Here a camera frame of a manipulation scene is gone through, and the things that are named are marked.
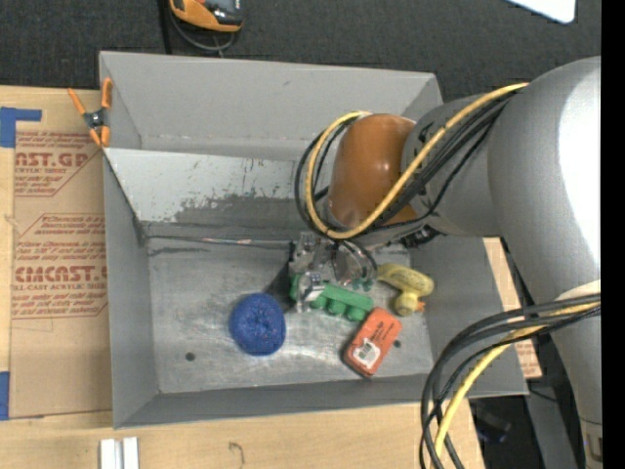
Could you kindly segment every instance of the cardboard box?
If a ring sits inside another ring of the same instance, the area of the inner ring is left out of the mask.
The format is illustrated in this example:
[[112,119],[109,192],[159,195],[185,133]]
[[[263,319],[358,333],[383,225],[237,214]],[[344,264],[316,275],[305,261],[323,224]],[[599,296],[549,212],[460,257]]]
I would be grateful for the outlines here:
[[10,416],[110,408],[102,153],[65,89],[1,88],[0,107],[41,110],[11,149]]

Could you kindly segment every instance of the green toy block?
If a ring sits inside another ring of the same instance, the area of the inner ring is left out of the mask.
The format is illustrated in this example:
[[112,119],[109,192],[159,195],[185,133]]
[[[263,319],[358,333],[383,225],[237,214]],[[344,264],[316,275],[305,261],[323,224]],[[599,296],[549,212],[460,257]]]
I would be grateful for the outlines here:
[[345,315],[348,320],[363,321],[373,309],[373,300],[366,295],[328,284],[321,295],[311,302],[313,309],[324,307],[331,315]]

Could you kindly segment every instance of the black floor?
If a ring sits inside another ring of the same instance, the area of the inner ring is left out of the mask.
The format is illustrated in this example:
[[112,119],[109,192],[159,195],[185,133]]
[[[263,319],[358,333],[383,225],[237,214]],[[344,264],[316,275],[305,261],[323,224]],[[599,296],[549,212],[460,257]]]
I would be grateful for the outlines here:
[[[231,58],[434,72],[446,101],[602,52],[602,0],[563,25],[502,0],[244,0]],[[0,0],[0,85],[98,86],[99,50],[162,53],[153,0]],[[195,51],[175,41],[176,53]],[[489,469],[540,468],[522,398]]]

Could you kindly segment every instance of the orange package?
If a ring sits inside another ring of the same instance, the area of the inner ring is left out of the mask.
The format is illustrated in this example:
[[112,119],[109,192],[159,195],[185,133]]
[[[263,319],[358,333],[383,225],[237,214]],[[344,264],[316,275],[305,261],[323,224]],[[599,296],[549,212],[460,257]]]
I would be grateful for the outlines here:
[[375,308],[346,348],[343,361],[355,371],[371,377],[401,332],[401,323],[391,313]]

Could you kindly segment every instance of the yellow cable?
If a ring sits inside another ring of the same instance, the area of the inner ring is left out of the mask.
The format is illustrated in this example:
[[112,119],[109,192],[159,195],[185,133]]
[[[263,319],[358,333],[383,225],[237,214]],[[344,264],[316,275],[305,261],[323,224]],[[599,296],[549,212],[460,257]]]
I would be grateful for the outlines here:
[[[580,313],[582,311],[587,311],[587,310],[596,308],[600,304],[601,302],[592,302],[589,304],[583,304],[581,306],[573,306],[571,308],[566,308],[566,309],[552,312],[549,314],[549,316]],[[543,324],[543,325],[531,326],[529,328],[522,328],[520,330],[515,330],[514,332],[509,333],[500,342],[512,341],[518,337],[524,337],[525,335],[528,335],[536,330],[539,330],[540,328],[543,328],[544,326],[545,325]],[[447,436],[447,432],[449,431],[449,426],[451,425],[451,421],[453,420],[453,417],[456,414],[456,410],[458,409],[458,406],[467,395],[467,392],[471,389],[471,387],[473,386],[474,382],[478,379],[478,377],[495,360],[495,358],[497,358],[504,351],[506,351],[506,349],[508,349],[511,345],[512,345],[512,342],[510,344],[505,344],[503,346],[493,348],[492,350],[490,350],[486,355],[484,355],[478,361],[478,363],[476,364],[476,367],[473,370],[471,370],[471,372],[462,381],[462,384],[460,385],[460,387],[458,388],[458,391],[456,391],[453,398],[451,399],[451,402],[449,403],[449,406],[445,410],[445,414],[442,417],[442,420],[440,421],[440,426],[438,427],[438,431],[437,431],[437,438],[435,439],[435,444],[434,444],[435,450],[437,452],[437,456],[440,456],[440,454],[442,453],[442,445],[444,443],[445,436]]]
[[321,221],[318,214],[316,213],[316,210],[314,208],[314,199],[313,199],[314,166],[316,165],[316,159],[319,155],[319,152],[321,151],[321,147],[323,146],[323,143],[330,136],[332,131],[337,126],[339,126],[344,121],[349,120],[353,117],[358,117],[363,114],[369,114],[369,113],[365,111],[357,111],[356,113],[349,113],[339,118],[332,125],[330,125],[330,127],[328,127],[325,130],[325,132],[321,135],[321,137],[319,138],[319,140],[317,141],[316,145],[314,146],[312,150],[311,159],[309,161],[305,186],[306,186],[306,206],[307,206],[307,210],[309,214],[311,215],[312,221],[321,232],[325,233],[326,235],[334,239],[348,239],[356,235],[359,235],[364,230],[366,230],[369,226],[371,226],[373,222],[376,219],[378,219],[378,217],[380,217],[385,212],[385,210],[387,210],[387,208],[389,208],[391,203],[393,203],[396,200],[397,196],[401,192],[402,188],[405,186],[408,179],[410,179],[410,177],[416,172],[417,168],[419,168],[419,165],[423,163],[426,156],[430,153],[433,147],[438,143],[438,141],[440,141],[440,139],[442,139],[442,137],[447,133],[447,131],[450,128],[452,128],[462,118],[472,113],[479,107],[485,105],[486,103],[494,99],[500,98],[508,94],[509,92],[513,92],[515,90],[521,89],[526,85],[527,83],[519,83],[515,85],[509,85],[508,87],[503,87],[501,89],[497,89],[493,92],[485,94],[484,96],[473,101],[472,103],[470,103],[469,105],[465,106],[460,111],[458,111],[454,116],[452,116],[449,120],[447,120],[447,122],[442,127],[440,127],[437,130],[437,132],[432,136],[432,138],[421,148],[421,151],[419,151],[419,154],[415,156],[414,160],[412,160],[408,168],[403,172],[403,174],[401,174],[401,177],[399,177],[395,185],[391,188],[389,193],[380,202],[377,208],[358,226],[345,232],[331,230],[329,226],[327,226],[326,224],[323,223],[323,221]]

